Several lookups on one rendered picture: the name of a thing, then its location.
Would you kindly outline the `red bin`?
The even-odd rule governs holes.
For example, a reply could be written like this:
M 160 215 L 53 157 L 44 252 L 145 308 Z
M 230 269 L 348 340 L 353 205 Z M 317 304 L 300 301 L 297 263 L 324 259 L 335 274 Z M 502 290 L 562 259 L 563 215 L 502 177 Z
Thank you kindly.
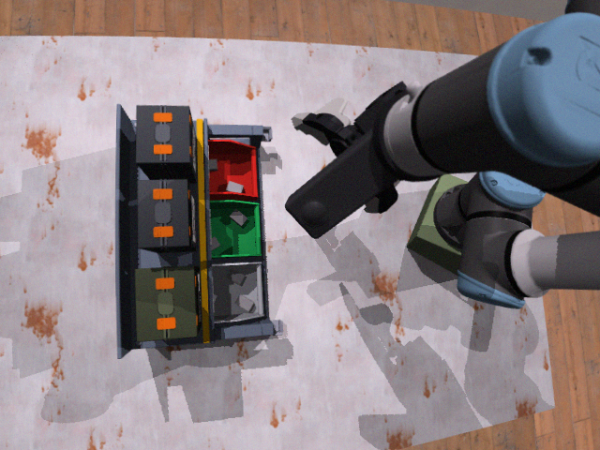
M 208 148 L 209 159 L 217 159 L 217 171 L 209 172 L 210 201 L 257 201 L 256 147 L 232 140 L 208 140 Z M 226 192 L 229 181 L 243 185 L 242 193 Z

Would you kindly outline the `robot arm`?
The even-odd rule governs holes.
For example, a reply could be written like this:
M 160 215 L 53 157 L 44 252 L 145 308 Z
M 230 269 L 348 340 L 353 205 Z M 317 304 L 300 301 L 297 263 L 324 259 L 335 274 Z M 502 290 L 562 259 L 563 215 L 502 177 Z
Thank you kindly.
M 600 217 L 600 0 L 567 0 L 564 15 L 406 92 L 384 124 L 395 164 L 415 176 L 477 173 L 433 213 L 440 236 L 462 249 L 458 292 L 520 309 L 550 289 L 600 290 L 600 231 L 532 229 L 546 193 Z M 318 239 L 397 180 L 371 129 L 285 209 Z

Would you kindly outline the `dark grey bin rack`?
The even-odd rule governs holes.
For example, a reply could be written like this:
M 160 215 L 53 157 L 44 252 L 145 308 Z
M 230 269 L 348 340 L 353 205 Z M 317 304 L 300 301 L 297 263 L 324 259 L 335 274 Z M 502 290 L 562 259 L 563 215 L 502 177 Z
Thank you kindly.
M 208 125 L 207 118 L 203 126 L 203 169 L 204 169 L 204 205 L 207 288 L 209 310 L 210 343 L 215 340 L 231 338 L 250 338 L 259 336 L 283 335 L 283 321 L 268 319 L 265 253 L 263 235 L 263 198 L 261 179 L 260 146 L 262 142 L 271 142 L 271 127 L 257 125 Z M 210 139 L 209 139 L 210 138 Z M 251 138 L 251 139 L 226 139 Z M 257 201 L 259 203 L 262 256 L 212 259 L 211 256 L 211 217 L 209 201 L 209 149 L 208 140 L 232 140 L 256 146 L 257 163 Z M 251 140 L 251 143 L 250 143 Z M 162 266 L 199 266 L 201 288 L 199 200 L 198 200 L 198 159 L 197 184 L 190 184 L 196 198 L 197 251 L 179 253 L 154 253 L 138 249 L 137 219 L 137 180 L 150 180 L 136 163 L 136 120 L 130 120 L 121 104 L 116 108 L 116 152 L 115 152 L 115 286 L 116 286 L 116 330 L 117 358 L 122 359 L 131 350 L 170 347 L 203 343 L 202 327 L 197 337 L 171 340 L 153 340 L 137 342 L 135 269 Z M 214 323 L 214 293 L 212 264 L 220 263 L 257 263 L 262 262 L 262 294 L 264 316 L 240 322 Z M 202 288 L 201 288 L 202 311 Z M 259 323 L 261 322 L 261 323 Z

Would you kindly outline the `green open bin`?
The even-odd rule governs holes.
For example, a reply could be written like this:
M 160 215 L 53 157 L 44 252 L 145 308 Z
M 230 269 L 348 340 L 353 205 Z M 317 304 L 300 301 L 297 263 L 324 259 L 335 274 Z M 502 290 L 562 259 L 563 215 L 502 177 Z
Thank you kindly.
M 247 217 L 242 227 L 230 218 L 235 208 Z M 262 256 L 258 203 L 235 200 L 210 201 L 210 209 L 212 238 L 215 236 L 220 244 L 220 247 L 212 250 L 212 258 Z

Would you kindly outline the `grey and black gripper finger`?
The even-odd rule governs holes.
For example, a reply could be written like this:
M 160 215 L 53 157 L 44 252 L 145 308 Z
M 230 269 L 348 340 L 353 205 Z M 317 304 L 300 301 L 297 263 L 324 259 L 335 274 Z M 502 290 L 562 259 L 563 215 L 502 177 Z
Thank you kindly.
M 386 212 L 398 199 L 396 186 L 400 183 L 397 180 L 394 183 L 394 188 L 386 195 L 383 192 L 365 204 L 367 213 L 376 214 Z
M 311 135 L 327 146 L 332 139 L 338 139 L 339 131 L 351 124 L 350 119 L 342 115 L 347 103 L 346 98 L 338 97 L 314 112 L 315 114 L 298 113 L 292 118 L 293 126 L 296 131 L 300 130 L 306 135 Z

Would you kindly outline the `grey open bin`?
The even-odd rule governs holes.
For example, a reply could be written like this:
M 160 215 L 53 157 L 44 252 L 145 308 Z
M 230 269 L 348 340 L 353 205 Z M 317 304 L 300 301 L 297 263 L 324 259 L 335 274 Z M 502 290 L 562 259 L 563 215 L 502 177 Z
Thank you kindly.
M 212 267 L 214 323 L 240 322 L 264 316 L 261 262 L 220 263 L 212 266 L 215 266 Z M 226 278 L 231 268 L 245 275 L 240 285 Z M 235 304 L 240 294 L 254 302 L 250 311 Z

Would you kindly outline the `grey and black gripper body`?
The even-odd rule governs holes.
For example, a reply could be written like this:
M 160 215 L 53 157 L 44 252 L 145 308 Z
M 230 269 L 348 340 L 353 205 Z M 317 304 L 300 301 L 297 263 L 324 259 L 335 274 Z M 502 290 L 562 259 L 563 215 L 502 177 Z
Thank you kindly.
M 366 107 L 366 114 L 363 114 L 365 112 L 363 111 L 356 118 L 357 120 L 354 119 L 354 121 L 356 120 L 356 122 L 354 122 L 354 125 L 348 125 L 344 127 L 341 131 L 339 131 L 337 133 L 338 139 L 334 138 L 329 142 L 330 147 L 335 156 L 339 156 L 348 147 L 354 144 L 357 140 L 359 140 L 363 135 L 365 135 L 369 130 L 373 128 L 372 141 L 376 156 L 381 162 L 382 166 L 389 173 L 398 178 L 399 181 L 426 182 L 441 177 L 442 175 L 415 176 L 406 173 L 395 164 L 395 162 L 390 158 L 386 150 L 383 136 L 385 120 L 387 114 L 389 113 L 393 105 L 401 98 L 408 95 L 406 92 L 406 87 L 406 84 L 403 81 L 401 81 L 389 90 L 387 90 L 386 92 L 388 92 L 388 94 L 386 94 L 386 96 L 384 96 L 386 92 L 382 93 Z M 404 90 L 405 92 L 402 92 Z M 373 126 L 374 120 L 375 126 Z

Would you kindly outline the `yellow flat bar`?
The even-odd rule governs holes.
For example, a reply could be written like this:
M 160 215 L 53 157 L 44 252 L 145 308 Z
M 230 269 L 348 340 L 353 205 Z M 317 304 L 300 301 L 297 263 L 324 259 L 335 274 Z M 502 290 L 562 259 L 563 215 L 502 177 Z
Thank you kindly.
M 206 235 L 205 235 L 205 205 L 204 205 L 204 169 L 203 169 L 203 120 L 197 119 L 197 159 L 198 159 L 198 200 L 199 200 L 199 233 L 200 233 L 200 262 L 202 288 L 202 333 L 203 343 L 210 343 Z

